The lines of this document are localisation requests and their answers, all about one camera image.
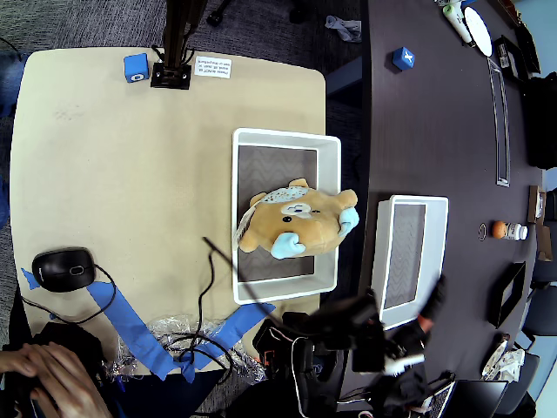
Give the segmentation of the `person's left hand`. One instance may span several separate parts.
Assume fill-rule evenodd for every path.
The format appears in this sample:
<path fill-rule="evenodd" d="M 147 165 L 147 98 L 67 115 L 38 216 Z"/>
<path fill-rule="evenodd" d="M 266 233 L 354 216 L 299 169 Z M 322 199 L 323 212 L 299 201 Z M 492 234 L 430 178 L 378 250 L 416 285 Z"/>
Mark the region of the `person's left hand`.
<path fill-rule="evenodd" d="M 25 377 L 52 376 L 49 346 L 26 346 L 17 351 L 1 352 L 1 374 L 18 373 Z"/>

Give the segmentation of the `person's right hand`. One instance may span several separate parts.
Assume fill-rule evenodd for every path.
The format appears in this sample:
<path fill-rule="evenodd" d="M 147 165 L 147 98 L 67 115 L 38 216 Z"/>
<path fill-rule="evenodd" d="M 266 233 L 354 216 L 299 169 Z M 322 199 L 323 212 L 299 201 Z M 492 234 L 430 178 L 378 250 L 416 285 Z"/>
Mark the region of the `person's right hand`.
<path fill-rule="evenodd" d="M 30 399 L 44 417 L 112 417 L 102 395 L 77 355 L 56 343 L 23 346 L 41 387 Z"/>

